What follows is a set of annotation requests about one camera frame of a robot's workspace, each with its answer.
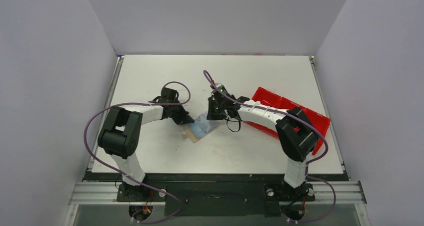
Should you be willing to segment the beige leather card holder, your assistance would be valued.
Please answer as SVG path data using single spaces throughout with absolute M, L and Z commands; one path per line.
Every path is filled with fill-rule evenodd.
M 218 121 L 210 121 L 207 119 L 207 112 L 200 114 L 193 123 L 184 125 L 182 137 L 184 139 L 189 139 L 192 143 L 196 143 L 215 129 L 220 127 Z

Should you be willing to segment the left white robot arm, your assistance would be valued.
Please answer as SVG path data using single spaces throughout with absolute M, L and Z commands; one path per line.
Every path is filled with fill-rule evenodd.
M 129 193 L 137 201 L 145 200 L 149 194 L 147 176 L 136 155 L 142 125 L 168 118 L 176 125 L 195 121 L 178 96 L 177 90 L 164 87 L 146 106 L 111 107 L 97 138 L 98 146 L 117 164 L 124 183 L 131 185 Z

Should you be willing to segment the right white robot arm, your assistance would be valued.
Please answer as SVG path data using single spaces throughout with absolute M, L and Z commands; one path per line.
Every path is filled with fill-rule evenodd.
M 210 121 L 235 119 L 237 122 L 252 122 L 274 131 L 288 157 L 282 193 L 288 199 L 295 199 L 302 193 L 301 185 L 307 179 L 307 162 L 319 138 L 300 107 L 278 109 L 247 97 L 235 98 L 220 85 L 208 98 L 206 118 Z

